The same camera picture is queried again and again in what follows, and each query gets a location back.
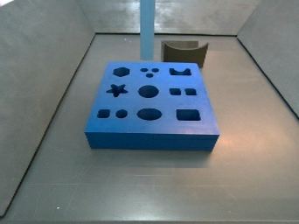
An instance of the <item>dark gray object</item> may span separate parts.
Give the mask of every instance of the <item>dark gray object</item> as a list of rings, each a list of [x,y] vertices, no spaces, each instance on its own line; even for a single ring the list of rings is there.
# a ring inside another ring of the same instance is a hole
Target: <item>dark gray object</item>
[[[0,8],[0,216],[93,38],[73,0]]]
[[[163,62],[189,62],[203,67],[209,44],[199,46],[199,41],[165,40],[161,42]]]
[[[237,38],[299,116],[299,1],[263,0]]]

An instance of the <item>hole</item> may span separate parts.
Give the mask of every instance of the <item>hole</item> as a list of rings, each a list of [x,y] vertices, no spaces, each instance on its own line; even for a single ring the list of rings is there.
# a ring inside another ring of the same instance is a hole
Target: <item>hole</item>
[[[117,118],[125,118],[127,117],[127,111],[124,109],[120,109],[117,112],[116,112],[116,117]]]
[[[192,71],[189,68],[185,68],[184,71],[177,72],[176,70],[173,70],[173,68],[169,68],[169,74],[171,75],[192,75]]]
[[[100,109],[97,111],[97,118],[108,118],[109,117],[109,109]]]
[[[129,75],[129,69],[125,67],[116,68],[113,70],[113,75],[117,77],[124,77],[124,76]]]
[[[137,93],[144,98],[153,98],[159,94],[159,89],[155,86],[143,86],[139,88]]]
[[[156,108],[143,108],[136,113],[137,117],[147,121],[153,121],[163,116],[163,113]]]
[[[107,91],[107,93],[113,94],[115,97],[119,97],[120,94],[125,94],[125,85],[111,85],[111,89]]]
[[[176,109],[176,118],[179,121],[199,121],[201,119],[197,109]]]
[[[153,75],[152,73],[148,73],[148,74],[145,75],[145,77],[147,77],[147,78],[153,78],[155,75]]]
[[[181,90],[179,88],[169,88],[171,95],[180,95]]]
[[[196,95],[196,89],[195,88],[185,88],[184,92],[187,95]]]

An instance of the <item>oval hole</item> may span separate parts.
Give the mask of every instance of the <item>oval hole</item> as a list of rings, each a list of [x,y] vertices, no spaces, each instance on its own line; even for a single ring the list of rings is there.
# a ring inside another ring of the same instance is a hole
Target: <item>oval hole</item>
[[[137,117],[147,121],[153,121],[163,116],[163,113],[156,108],[143,108],[136,113]]]

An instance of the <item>gray floor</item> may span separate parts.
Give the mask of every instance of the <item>gray floor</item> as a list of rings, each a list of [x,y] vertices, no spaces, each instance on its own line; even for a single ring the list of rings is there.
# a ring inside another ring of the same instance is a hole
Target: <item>gray floor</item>
[[[97,35],[3,221],[299,221],[299,125],[236,38],[197,39],[219,120],[212,153],[91,150],[84,127],[108,61],[139,36]]]

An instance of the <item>small circular hole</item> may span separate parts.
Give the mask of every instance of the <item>small circular hole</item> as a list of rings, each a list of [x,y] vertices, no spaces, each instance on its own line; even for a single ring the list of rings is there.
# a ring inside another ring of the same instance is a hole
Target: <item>small circular hole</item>
[[[127,111],[124,109],[120,109],[117,112],[116,112],[116,117],[117,118],[125,118],[127,117]]]
[[[137,93],[144,97],[144,98],[153,98],[159,94],[159,89],[155,86],[141,86],[137,90]]]
[[[155,75],[153,75],[152,73],[148,73],[148,74],[145,75],[145,77],[147,77],[147,78],[153,78]]]

